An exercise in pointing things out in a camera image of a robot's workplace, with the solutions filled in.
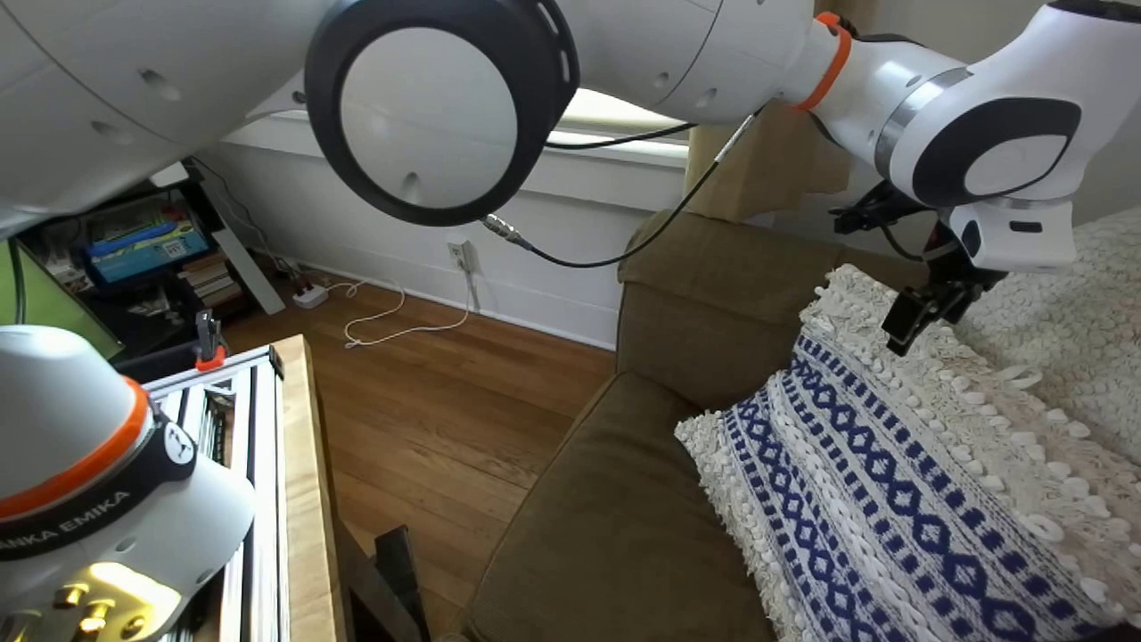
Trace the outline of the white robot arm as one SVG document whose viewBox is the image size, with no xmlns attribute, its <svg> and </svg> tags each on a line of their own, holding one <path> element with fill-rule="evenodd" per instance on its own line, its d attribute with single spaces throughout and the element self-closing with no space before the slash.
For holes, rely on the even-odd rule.
<svg viewBox="0 0 1141 642">
<path fill-rule="evenodd" d="M 936 218 L 885 318 L 906 351 L 1075 258 L 1072 195 L 1141 100 L 1141 13 L 1046 0 L 960 60 L 813 0 L 0 0 L 0 218 L 82 214 L 284 83 L 342 186 L 412 226 L 495 214 L 581 89 L 693 125 L 789 102 L 882 174 L 863 226 Z"/>
</svg>

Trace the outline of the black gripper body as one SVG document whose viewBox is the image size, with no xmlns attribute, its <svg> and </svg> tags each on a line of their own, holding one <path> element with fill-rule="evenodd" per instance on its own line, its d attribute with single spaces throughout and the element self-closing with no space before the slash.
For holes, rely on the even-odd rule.
<svg viewBox="0 0 1141 642">
<path fill-rule="evenodd" d="M 932 228 L 923 243 L 923 266 L 926 266 L 926 282 L 919 285 L 919 291 L 932 295 L 933 308 L 960 295 L 979 300 L 990 285 L 1001 282 L 1001 271 L 972 266 L 965 251 L 946 226 Z"/>
</svg>

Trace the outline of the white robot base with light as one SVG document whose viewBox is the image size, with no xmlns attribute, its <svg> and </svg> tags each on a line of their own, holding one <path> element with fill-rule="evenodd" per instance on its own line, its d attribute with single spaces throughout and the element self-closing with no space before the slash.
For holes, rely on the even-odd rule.
<svg viewBox="0 0 1141 642">
<path fill-rule="evenodd" d="M 0 329 L 2 642 L 154 642 L 252 516 L 252 484 L 82 334 Z"/>
</svg>

